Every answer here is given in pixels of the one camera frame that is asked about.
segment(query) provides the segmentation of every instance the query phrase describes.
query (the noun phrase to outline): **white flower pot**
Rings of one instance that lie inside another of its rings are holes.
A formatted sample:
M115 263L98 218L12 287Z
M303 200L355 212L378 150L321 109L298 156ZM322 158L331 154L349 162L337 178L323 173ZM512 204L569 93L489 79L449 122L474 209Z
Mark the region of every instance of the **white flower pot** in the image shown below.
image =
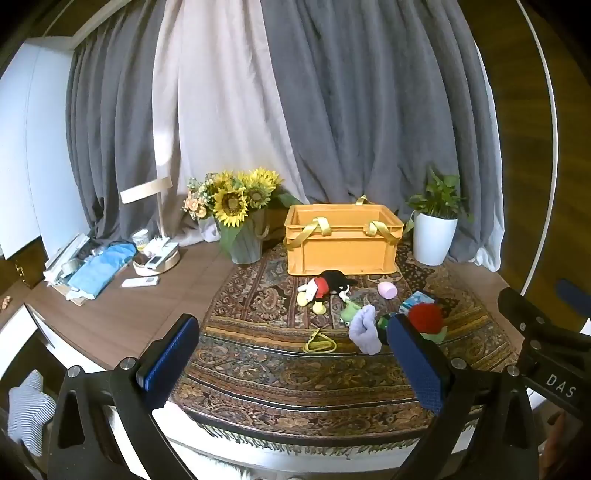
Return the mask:
M436 267L445 260L456 232L457 218L437 218L419 213L414 219L414 258L424 265Z

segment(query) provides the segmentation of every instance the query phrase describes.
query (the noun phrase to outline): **screw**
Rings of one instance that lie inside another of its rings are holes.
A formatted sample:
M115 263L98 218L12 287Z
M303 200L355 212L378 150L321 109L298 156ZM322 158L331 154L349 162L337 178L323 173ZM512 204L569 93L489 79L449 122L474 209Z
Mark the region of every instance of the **screw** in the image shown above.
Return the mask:
M509 365L507 367L507 373L512 377L518 377L519 369L515 365Z
M74 365L68 369L68 377L74 378L80 373L80 367L78 365Z
M454 358L452 360L452 367L457 368L458 370L464 370L466 368L466 361L462 358Z
M130 368L133 368L135 365L135 358L133 358L132 356L129 356L127 358L124 358L121 363L119 364L119 366L123 369L123 370L129 370Z

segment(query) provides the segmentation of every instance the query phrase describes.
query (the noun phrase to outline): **black plush toy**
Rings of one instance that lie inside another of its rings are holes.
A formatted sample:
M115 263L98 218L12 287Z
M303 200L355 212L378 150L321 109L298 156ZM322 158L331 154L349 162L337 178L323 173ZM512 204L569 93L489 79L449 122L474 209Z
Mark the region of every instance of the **black plush toy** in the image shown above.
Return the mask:
M351 285L357 285L357 280L345 277L340 270L324 270L320 275L310 280L306 285L297 289L297 303L300 307L315 300L312 311L316 315L326 313L322 300L331 294L337 294L343 301L349 299L347 293Z

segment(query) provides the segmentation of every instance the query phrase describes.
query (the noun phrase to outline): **rug fringe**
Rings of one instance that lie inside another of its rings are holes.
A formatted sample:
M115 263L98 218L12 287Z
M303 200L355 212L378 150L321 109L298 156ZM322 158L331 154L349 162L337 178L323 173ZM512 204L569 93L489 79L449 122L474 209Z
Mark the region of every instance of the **rug fringe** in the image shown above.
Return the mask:
M342 456L352 455L356 453L376 453L383 452L385 450L394 450L396 448L404 448L414 445L419 441L419 438L413 438L408 440L400 440L398 442L384 443L381 445L358 445L349 447L319 447L319 446L305 446L305 445L288 445L286 443L271 442L269 440L262 440L253 437L248 437L240 433L229 432L212 425L207 425L196 421L203 430L210 434L214 438L221 438L230 441L234 441L240 444L251 445L258 448L267 448L275 452L307 454L307 455L326 455L326 456ZM463 432L470 427L476 427L478 420L471 420L464 425Z

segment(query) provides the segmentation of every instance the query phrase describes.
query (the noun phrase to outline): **yellow cord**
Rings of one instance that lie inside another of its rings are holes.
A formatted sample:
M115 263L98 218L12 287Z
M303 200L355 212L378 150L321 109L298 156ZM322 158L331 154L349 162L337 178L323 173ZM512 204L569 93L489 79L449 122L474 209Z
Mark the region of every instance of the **yellow cord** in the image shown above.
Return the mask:
M304 352L306 353L332 353L336 350L336 342L321 333L321 329L317 328L310 335L310 339L304 345ZM315 340L316 337L322 337L323 340Z

